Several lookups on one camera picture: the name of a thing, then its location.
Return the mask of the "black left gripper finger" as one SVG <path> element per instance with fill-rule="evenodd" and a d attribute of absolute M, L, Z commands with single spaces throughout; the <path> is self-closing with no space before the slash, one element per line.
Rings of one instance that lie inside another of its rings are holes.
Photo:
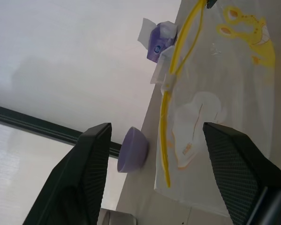
<path fill-rule="evenodd" d="M 82 133 L 52 169 L 23 225 L 96 225 L 106 184 L 112 125 Z"/>
<path fill-rule="evenodd" d="M 203 132 L 234 225 L 281 225 L 281 170 L 244 133 L 205 122 Z"/>

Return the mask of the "purple bowl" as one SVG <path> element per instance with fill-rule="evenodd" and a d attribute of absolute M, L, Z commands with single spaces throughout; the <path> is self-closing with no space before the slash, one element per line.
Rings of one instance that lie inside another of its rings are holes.
<path fill-rule="evenodd" d="M 137 128 L 131 127 L 125 135 L 117 162 L 119 173 L 131 173 L 140 169 L 148 154 L 149 142 Z"/>

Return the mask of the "clear plastic bag yellow zipper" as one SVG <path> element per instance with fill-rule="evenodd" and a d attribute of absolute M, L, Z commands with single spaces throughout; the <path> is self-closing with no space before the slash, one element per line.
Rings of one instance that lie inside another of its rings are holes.
<path fill-rule="evenodd" d="M 182 0 L 178 38 L 154 80 L 162 101 L 154 189 L 228 216 L 203 132 L 212 122 L 247 134 L 270 156 L 275 52 L 260 0 Z"/>

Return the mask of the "silver robot body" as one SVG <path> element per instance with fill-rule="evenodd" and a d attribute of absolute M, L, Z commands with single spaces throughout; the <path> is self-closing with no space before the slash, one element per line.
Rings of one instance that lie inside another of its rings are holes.
<path fill-rule="evenodd" d="M 137 219 L 128 213 L 101 208 L 97 225 L 137 225 Z"/>

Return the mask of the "black window frame bar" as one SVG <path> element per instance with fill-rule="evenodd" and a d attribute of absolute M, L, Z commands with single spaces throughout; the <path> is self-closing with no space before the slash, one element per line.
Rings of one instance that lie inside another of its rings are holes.
<path fill-rule="evenodd" d="M 111 123 L 91 127 L 82 133 L 3 107 L 0 107 L 0 122 L 72 144 L 72 150 L 62 159 L 64 162 L 86 163 L 88 159 L 106 162 L 108 157 L 118 158 L 120 153 L 121 145 L 111 141 Z"/>

